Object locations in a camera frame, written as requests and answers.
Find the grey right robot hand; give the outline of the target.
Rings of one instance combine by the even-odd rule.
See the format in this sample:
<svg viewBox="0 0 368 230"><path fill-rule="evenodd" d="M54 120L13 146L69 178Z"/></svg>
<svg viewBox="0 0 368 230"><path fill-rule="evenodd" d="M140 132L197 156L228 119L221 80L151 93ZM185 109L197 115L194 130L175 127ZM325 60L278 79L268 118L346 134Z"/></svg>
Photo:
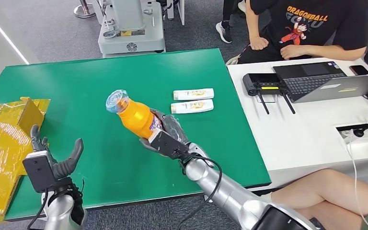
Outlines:
<svg viewBox="0 0 368 230"><path fill-rule="evenodd" d="M189 146L190 141L183 131L181 124L173 115L166 115L163 112L150 108L150 111L162 122L162 127L171 137Z"/></svg>

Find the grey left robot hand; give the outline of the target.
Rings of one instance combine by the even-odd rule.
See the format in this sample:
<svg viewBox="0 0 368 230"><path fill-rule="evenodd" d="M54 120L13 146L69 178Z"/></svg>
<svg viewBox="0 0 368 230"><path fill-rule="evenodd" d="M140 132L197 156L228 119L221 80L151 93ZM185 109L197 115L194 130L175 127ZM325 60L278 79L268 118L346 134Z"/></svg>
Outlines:
<svg viewBox="0 0 368 230"><path fill-rule="evenodd" d="M53 175L56 179L61 179L71 175L74 172L77 163L81 157L81 154L83 152L84 149L83 140L81 138L76 139L74 148L69 157L64 161L57 161L53 158L48 148L47 137L40 139L39 135L40 135L39 126L34 124L30 130L31 143L34 152L38 151L47 152L49 164L51 166Z"/></svg>

